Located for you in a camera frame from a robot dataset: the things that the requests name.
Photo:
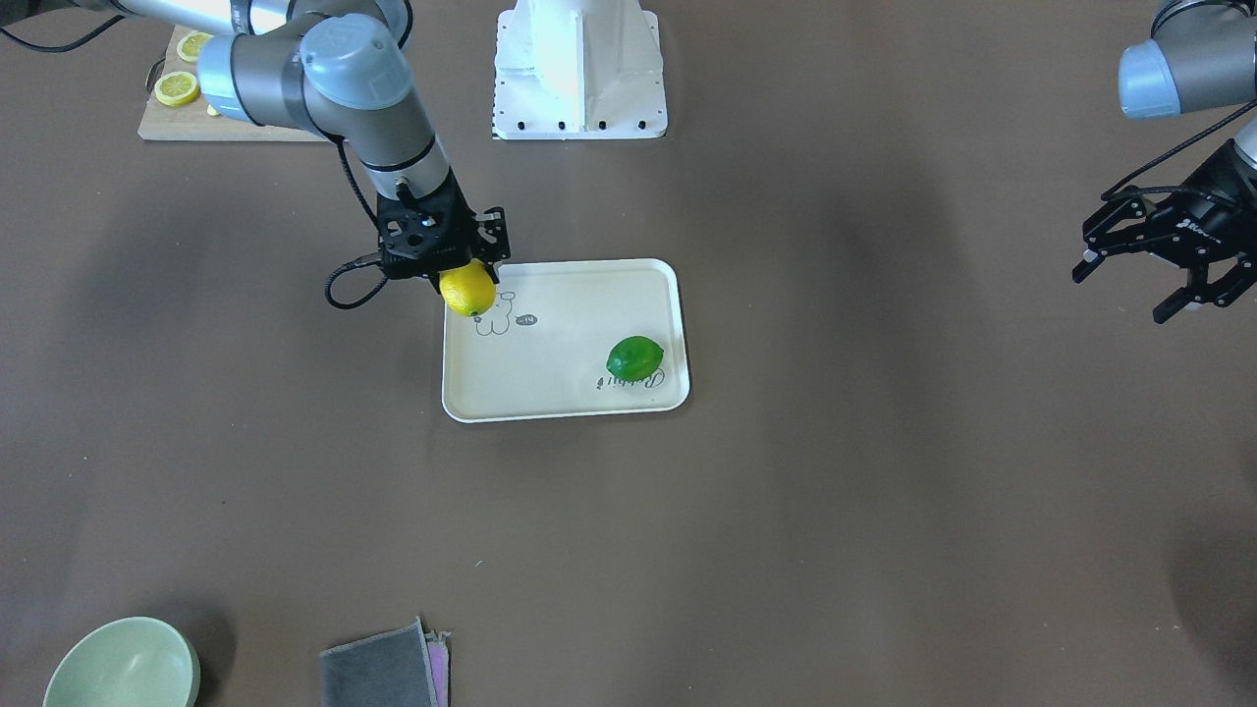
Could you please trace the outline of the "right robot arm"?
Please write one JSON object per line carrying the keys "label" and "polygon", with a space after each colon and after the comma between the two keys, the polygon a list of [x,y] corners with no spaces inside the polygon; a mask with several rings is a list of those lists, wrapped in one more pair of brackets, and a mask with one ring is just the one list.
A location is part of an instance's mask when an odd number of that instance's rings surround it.
{"label": "right robot arm", "polygon": [[94,13],[206,31],[202,97],[249,125],[305,130],[354,150],[377,195],[378,263],[436,279],[507,260],[507,216],[468,206],[405,49],[409,1],[89,1]]}

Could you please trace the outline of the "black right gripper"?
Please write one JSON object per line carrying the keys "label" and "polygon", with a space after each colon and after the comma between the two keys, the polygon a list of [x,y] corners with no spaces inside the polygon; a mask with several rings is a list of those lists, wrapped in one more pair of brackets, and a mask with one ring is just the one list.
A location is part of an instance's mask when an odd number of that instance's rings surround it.
{"label": "black right gripper", "polygon": [[387,279],[439,277],[481,258],[476,214],[458,176],[447,174],[435,191],[414,195],[409,185],[393,198],[376,196],[380,269]]}

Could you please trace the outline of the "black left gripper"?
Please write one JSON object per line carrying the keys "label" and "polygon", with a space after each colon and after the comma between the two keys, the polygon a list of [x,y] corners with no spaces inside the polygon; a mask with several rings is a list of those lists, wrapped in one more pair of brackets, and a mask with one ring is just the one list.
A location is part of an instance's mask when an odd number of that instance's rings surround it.
{"label": "black left gripper", "polygon": [[[1254,159],[1239,138],[1226,140],[1182,182],[1182,192],[1156,205],[1150,220],[1149,210],[1148,198],[1120,195],[1087,218],[1085,252],[1071,270],[1072,282],[1080,286],[1107,258],[1133,253],[1150,253],[1188,270],[1185,286],[1153,309],[1158,325],[1190,304],[1231,307],[1254,286]],[[1209,269],[1221,263],[1233,267],[1209,281]]]}

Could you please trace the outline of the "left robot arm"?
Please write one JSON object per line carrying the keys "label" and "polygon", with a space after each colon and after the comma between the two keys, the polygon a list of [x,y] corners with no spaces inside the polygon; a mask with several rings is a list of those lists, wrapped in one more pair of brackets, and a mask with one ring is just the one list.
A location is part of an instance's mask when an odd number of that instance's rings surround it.
{"label": "left robot arm", "polygon": [[[1254,111],[1254,72],[1252,1],[1163,1],[1148,40],[1120,58],[1120,108],[1128,118],[1151,120],[1231,107],[1238,120]],[[1256,279],[1254,156],[1254,125],[1244,125],[1177,185],[1119,179],[1084,221],[1073,282],[1112,255],[1146,253],[1188,276],[1153,309],[1156,323],[1187,308],[1234,304]]]}

